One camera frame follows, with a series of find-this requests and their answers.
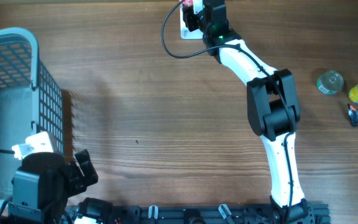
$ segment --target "plastic basket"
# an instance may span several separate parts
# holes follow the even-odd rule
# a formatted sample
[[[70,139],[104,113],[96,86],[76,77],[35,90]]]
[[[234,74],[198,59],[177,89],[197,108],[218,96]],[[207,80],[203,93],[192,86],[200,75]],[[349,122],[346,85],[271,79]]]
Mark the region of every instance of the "plastic basket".
[[[55,135],[63,152],[62,92],[39,59],[34,35],[21,28],[0,30],[0,149],[11,151],[41,131]],[[0,150],[0,199],[12,195],[21,161]]]

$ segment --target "wood grain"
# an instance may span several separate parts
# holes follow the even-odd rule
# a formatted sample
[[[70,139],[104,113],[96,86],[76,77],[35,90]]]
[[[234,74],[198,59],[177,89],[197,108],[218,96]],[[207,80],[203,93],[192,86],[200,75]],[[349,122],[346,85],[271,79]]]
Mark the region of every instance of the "wood grain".
[[[268,202],[269,165],[248,124],[246,88],[207,55],[178,60],[164,52],[160,28],[172,6],[0,6],[0,29],[31,30],[66,91],[67,155],[88,149],[98,171],[99,183],[69,204],[86,197],[144,206]],[[328,203],[333,223],[358,223],[358,128],[346,109],[358,83],[358,1],[235,1],[227,9],[256,55],[295,76],[306,198]],[[165,33],[170,50],[203,49],[180,39],[178,17]],[[330,69],[346,81],[334,96],[316,88]]]

